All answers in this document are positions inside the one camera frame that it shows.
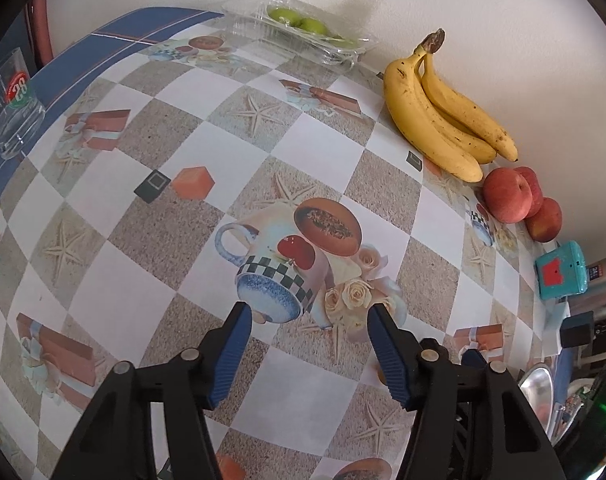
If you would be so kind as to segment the right red apple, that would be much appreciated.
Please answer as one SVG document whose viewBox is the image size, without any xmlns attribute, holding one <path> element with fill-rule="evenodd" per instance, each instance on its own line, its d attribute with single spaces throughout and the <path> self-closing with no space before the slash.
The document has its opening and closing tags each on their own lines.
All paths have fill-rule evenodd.
<svg viewBox="0 0 606 480">
<path fill-rule="evenodd" d="M 547 243 L 558 236 L 562 229 L 562 209 L 550 197 L 542 199 L 542 206 L 536 214 L 524 220 L 528 235 L 539 243 Z"/>
</svg>

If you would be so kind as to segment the front red apple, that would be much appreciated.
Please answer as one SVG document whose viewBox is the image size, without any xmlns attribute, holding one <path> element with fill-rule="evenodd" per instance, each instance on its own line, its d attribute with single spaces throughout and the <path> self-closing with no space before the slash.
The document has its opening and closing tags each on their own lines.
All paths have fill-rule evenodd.
<svg viewBox="0 0 606 480">
<path fill-rule="evenodd" d="M 533 203 L 527 180 L 510 168 L 492 170 L 483 182 L 482 194 L 489 213 L 502 223 L 522 221 Z"/>
</svg>

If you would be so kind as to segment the middle red apple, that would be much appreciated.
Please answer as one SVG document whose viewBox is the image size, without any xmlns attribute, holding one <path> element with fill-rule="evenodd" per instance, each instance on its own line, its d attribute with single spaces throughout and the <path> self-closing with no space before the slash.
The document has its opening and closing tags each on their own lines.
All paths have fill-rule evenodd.
<svg viewBox="0 0 606 480">
<path fill-rule="evenodd" d="M 516 172 L 524 177 L 528 186 L 530 187 L 532 194 L 532 203 L 530 210 L 527 213 L 527 218 L 531 218 L 534 214 L 537 214 L 539 209 L 542 208 L 542 201 L 544 200 L 544 195 L 542 195 L 542 188 L 538 182 L 538 177 L 536 172 L 530 167 L 516 167 Z"/>
</svg>

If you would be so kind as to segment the yellow banana bunch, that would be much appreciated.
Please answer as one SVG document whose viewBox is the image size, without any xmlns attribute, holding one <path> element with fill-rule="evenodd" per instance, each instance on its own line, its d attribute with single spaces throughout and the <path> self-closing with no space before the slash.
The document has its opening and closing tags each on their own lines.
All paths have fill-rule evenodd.
<svg viewBox="0 0 606 480">
<path fill-rule="evenodd" d="M 408 58 L 383 73 L 387 110 L 402 136 L 434 165 L 464 182 L 483 179 L 484 165 L 501 156 L 519 158 L 512 136 L 483 108 L 437 75 L 434 54 L 445 40 L 434 30 Z"/>
</svg>

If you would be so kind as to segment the glass mug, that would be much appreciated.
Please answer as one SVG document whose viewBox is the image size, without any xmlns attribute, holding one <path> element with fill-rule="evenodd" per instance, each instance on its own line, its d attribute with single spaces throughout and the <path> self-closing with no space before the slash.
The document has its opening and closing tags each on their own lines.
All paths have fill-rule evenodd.
<svg viewBox="0 0 606 480">
<path fill-rule="evenodd" d="M 12 159 L 32 140 L 45 117 L 20 48 L 0 61 L 0 158 Z"/>
</svg>

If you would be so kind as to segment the black power adapter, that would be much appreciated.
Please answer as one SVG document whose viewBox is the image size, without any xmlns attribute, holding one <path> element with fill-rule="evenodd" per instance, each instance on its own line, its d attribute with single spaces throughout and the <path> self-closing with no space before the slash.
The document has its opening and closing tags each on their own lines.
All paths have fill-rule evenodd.
<svg viewBox="0 0 606 480">
<path fill-rule="evenodd" d="M 560 326 L 560 344 L 563 349 L 586 346 L 594 339 L 594 314 L 584 312 L 565 318 Z"/>
</svg>

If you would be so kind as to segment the white power strip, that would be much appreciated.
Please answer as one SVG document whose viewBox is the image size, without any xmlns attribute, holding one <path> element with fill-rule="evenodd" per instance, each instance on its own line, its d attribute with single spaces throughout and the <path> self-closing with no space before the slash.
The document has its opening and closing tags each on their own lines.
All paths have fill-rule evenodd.
<svg viewBox="0 0 606 480">
<path fill-rule="evenodd" d="M 560 330 L 562 322 L 571 315 L 568 299 L 559 298 L 545 303 L 546 318 L 542 330 L 542 356 L 557 356 L 562 351 Z"/>
</svg>

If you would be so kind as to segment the teal plastic box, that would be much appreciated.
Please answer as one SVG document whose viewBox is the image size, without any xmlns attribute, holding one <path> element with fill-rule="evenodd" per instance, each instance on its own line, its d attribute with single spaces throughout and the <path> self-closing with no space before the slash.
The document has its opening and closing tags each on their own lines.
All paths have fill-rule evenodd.
<svg viewBox="0 0 606 480">
<path fill-rule="evenodd" d="M 588 287 L 585 257 L 575 240 L 535 260 L 540 299 L 546 301 L 581 295 Z"/>
</svg>

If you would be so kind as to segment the red apple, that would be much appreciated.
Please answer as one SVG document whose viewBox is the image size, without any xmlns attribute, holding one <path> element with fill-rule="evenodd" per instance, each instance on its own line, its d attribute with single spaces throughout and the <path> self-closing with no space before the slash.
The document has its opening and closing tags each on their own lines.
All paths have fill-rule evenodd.
<svg viewBox="0 0 606 480">
<path fill-rule="evenodd" d="M 547 243 L 558 236 L 562 229 L 562 209 L 550 197 L 542 199 L 542 206 L 536 214 L 524 220 L 528 235 L 539 243 Z"/>
<path fill-rule="evenodd" d="M 533 203 L 527 180 L 510 168 L 492 170 L 483 182 L 482 194 L 489 213 L 502 223 L 522 221 Z"/>
<path fill-rule="evenodd" d="M 544 195 L 542 195 L 542 188 L 538 182 L 538 177 L 536 172 L 530 167 L 516 167 L 516 172 L 524 177 L 528 186 L 530 187 L 532 194 L 532 203 L 530 210 L 527 213 L 527 218 L 531 218 L 534 214 L 537 214 L 539 209 L 542 208 L 542 201 L 544 200 Z"/>
</svg>

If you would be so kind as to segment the clear container with green fruits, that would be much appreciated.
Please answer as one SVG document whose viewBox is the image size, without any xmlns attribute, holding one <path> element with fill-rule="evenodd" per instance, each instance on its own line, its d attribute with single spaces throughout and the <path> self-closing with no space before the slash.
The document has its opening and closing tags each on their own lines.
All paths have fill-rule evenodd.
<svg viewBox="0 0 606 480">
<path fill-rule="evenodd" d="M 330 68 L 350 70 L 378 44 L 365 28 L 300 0 L 230 0 L 223 11 L 236 34 Z"/>
</svg>

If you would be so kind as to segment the patterned tablecloth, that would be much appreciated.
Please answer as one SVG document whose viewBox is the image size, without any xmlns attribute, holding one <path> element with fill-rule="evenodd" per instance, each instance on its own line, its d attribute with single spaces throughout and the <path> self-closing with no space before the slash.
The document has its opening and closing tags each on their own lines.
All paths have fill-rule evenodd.
<svg viewBox="0 0 606 480">
<path fill-rule="evenodd" d="M 452 351 L 498 324 L 513 373 L 554 363 L 550 312 L 523 226 L 394 129 L 381 82 L 231 34 L 207 13 L 150 8 L 86 37 L 34 77 L 49 124 L 0 160 L 0 449 L 49 477 L 90 395 L 120 360 L 162 363 L 249 296 L 240 261 L 309 232 L 311 198 L 357 222 L 354 255 L 297 274 L 312 310 L 256 315 L 215 451 L 248 479 L 396 471 L 413 415 L 356 335 L 381 300 Z"/>
</svg>

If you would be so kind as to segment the steel kettle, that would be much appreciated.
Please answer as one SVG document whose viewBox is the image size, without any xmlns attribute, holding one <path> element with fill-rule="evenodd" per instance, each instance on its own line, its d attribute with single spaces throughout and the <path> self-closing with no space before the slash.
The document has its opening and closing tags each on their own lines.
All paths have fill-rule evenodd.
<svg viewBox="0 0 606 480">
<path fill-rule="evenodd" d="M 587 274 L 586 292 L 568 300 L 570 312 L 572 315 L 592 312 L 596 322 L 606 320 L 606 258 L 591 263 Z"/>
</svg>

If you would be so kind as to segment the silver metal plate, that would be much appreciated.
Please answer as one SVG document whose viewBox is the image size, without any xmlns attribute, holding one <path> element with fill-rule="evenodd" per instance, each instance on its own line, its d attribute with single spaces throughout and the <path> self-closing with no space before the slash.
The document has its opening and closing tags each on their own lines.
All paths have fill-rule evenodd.
<svg viewBox="0 0 606 480">
<path fill-rule="evenodd" d="M 519 388 L 547 436 L 551 434 L 554 413 L 554 391 L 550 368 L 539 363 L 518 380 Z"/>
</svg>

